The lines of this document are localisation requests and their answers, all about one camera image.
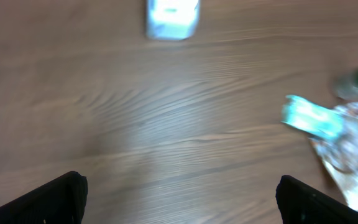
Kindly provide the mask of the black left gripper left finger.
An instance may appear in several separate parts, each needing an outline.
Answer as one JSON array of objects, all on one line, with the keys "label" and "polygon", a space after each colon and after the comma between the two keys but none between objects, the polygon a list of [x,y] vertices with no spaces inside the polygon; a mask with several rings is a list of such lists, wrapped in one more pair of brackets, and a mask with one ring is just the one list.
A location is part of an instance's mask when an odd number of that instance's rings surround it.
[{"label": "black left gripper left finger", "polygon": [[66,174],[0,207],[0,223],[81,224],[88,181],[78,172]]}]

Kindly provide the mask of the beige paper pouch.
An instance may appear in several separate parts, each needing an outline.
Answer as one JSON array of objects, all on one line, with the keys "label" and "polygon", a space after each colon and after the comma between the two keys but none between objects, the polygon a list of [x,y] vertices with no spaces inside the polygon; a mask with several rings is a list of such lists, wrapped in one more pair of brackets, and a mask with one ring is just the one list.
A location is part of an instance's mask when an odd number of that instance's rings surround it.
[{"label": "beige paper pouch", "polygon": [[347,206],[358,212],[358,102],[336,106],[334,111],[345,118],[339,139],[332,142],[312,137],[310,143]]}]

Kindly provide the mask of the green lid jar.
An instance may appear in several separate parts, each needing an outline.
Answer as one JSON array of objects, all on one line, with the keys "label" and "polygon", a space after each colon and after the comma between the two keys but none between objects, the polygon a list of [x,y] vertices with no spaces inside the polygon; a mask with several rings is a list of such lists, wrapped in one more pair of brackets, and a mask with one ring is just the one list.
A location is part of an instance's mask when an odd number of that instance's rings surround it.
[{"label": "green lid jar", "polygon": [[337,77],[334,81],[334,93],[343,100],[355,100],[358,98],[358,69]]}]

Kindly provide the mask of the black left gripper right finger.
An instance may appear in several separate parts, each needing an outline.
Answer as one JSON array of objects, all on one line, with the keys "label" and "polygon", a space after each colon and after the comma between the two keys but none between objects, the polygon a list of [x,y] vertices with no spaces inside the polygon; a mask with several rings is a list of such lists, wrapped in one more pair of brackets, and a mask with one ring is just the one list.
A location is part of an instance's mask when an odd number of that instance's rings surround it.
[{"label": "black left gripper right finger", "polygon": [[275,198],[283,224],[358,224],[358,212],[310,187],[283,175]]}]

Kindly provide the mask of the teal wet wipes pack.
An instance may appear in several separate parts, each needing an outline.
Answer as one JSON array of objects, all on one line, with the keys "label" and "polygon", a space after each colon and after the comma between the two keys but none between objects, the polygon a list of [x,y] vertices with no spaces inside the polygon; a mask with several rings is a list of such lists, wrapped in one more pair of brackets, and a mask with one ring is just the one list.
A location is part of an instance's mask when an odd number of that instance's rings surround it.
[{"label": "teal wet wipes pack", "polygon": [[305,98],[287,95],[282,122],[320,139],[336,140],[344,131],[344,118],[334,110],[316,105]]}]

